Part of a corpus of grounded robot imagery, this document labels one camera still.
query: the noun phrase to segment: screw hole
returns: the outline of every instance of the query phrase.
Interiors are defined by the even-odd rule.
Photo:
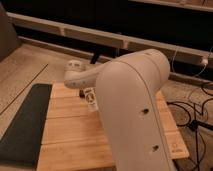
[[[149,113],[149,109],[144,109],[144,110],[143,110],[143,114],[146,115],[147,113]]]
[[[158,149],[159,149],[159,146],[155,145],[155,146],[152,147],[152,152],[156,152]]]

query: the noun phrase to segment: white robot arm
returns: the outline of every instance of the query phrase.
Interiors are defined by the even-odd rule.
[[[166,57],[154,49],[66,75],[70,88],[95,87],[118,171],[174,171],[155,99],[168,76]]]

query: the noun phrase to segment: black mat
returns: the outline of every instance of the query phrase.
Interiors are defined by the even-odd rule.
[[[0,162],[37,165],[51,89],[33,85],[0,141]]]

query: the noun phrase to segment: floor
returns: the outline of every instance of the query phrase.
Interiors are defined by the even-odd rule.
[[[64,66],[70,59],[80,59],[92,67],[88,59],[78,58],[78,53],[74,56],[67,55],[52,50],[23,44],[13,54],[0,63],[0,138],[3,136],[8,125],[13,119],[16,111],[21,105],[31,86],[35,83],[55,83],[62,82]],[[162,88],[167,101],[188,101],[188,96],[193,91],[190,99],[196,103],[202,103],[210,96],[205,95],[195,86],[169,80]],[[206,105],[209,111],[208,123],[213,123],[213,102]],[[186,115],[183,110],[171,106],[172,113],[177,123],[183,123]],[[188,128],[180,128],[183,138],[191,154],[191,159],[195,160],[194,133]],[[213,167],[213,133],[203,128],[199,129],[206,143],[206,154],[201,162],[202,171],[208,171]],[[203,144],[199,138],[199,151],[202,154]],[[177,161],[182,170],[192,170],[193,161],[182,159]],[[1,165],[0,171],[31,171],[34,168],[23,168],[17,166]]]

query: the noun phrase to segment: wooden table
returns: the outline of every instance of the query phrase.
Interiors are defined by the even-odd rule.
[[[173,159],[189,156],[161,92],[157,94],[166,139]],[[53,85],[37,171],[114,170],[114,161],[98,112],[89,112],[78,90]]]

